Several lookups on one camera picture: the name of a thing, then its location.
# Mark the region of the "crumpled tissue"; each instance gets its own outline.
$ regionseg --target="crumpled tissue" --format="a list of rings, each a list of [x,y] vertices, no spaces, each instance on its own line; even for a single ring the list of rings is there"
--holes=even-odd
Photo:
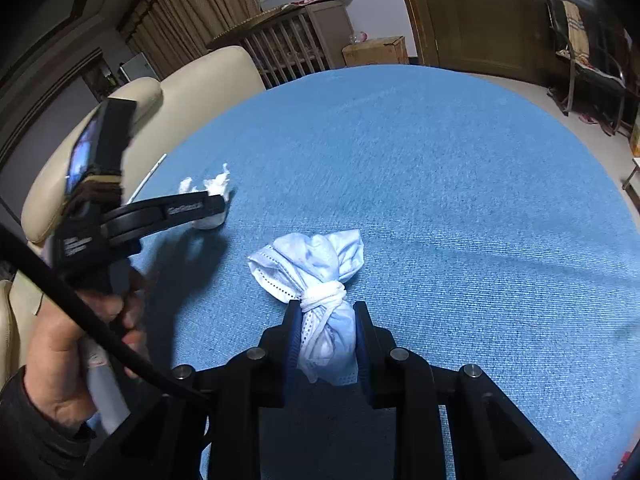
[[[308,237],[292,233],[249,256],[249,269],[274,298],[300,300],[302,336],[298,368],[311,383],[340,386],[358,380],[353,307],[343,283],[364,262],[357,229]]]
[[[178,193],[196,193],[199,191],[206,190],[209,193],[209,196],[212,195],[222,195],[222,198],[225,199],[225,204],[229,203],[229,170],[227,168],[226,163],[222,165],[222,173],[220,173],[216,178],[205,179],[202,181],[205,189],[197,189],[193,186],[189,189],[191,185],[191,177],[185,178],[181,181],[180,186],[178,187]],[[223,213],[218,213],[212,216],[207,216],[206,218],[201,218],[199,220],[194,220],[191,224],[196,229],[215,229],[216,227],[220,227],[226,219],[226,210]]]

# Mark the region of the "metal screw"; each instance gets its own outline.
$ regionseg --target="metal screw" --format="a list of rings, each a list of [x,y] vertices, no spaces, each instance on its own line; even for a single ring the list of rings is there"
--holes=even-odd
[[[394,361],[406,361],[409,358],[409,351],[406,348],[394,348],[389,355]]]
[[[482,368],[478,365],[465,365],[462,369],[469,377],[476,378],[482,375]]]
[[[193,374],[194,371],[195,369],[191,365],[177,365],[177,367],[172,370],[172,373],[176,379],[186,379]]]
[[[246,351],[246,356],[251,359],[251,361],[259,361],[265,355],[267,355],[267,352],[259,346],[254,346]]]

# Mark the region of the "human hand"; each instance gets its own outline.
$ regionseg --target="human hand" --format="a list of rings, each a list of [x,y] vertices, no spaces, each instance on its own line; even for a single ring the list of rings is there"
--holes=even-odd
[[[96,292],[78,292],[78,296],[104,322],[121,314],[127,333],[122,341],[148,358],[146,335],[140,329],[143,278],[135,269],[129,273],[130,292],[119,296],[102,296]],[[24,372],[24,389],[34,406],[50,420],[77,431],[96,407],[84,382],[84,366],[78,342],[84,335],[56,304],[44,297],[33,329]],[[126,370],[127,375],[135,377]]]

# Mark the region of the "sleeve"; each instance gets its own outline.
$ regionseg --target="sleeve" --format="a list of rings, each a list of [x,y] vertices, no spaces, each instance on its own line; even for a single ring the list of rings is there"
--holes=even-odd
[[[78,473],[94,432],[75,434],[47,420],[24,389],[24,368],[0,393],[0,470],[4,478],[69,479]]]

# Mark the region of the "sofa armrest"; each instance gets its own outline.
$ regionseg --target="sofa armrest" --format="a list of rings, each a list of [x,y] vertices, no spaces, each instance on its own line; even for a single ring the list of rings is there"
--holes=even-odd
[[[9,304],[14,314],[15,338],[14,348],[17,354],[14,359],[17,367],[22,366],[27,359],[31,333],[36,321],[36,314],[40,310],[44,294],[23,273],[18,271],[9,292]]]
[[[0,383],[2,385],[18,368],[15,359],[17,329],[9,303],[11,286],[12,283],[7,280],[0,282]]]

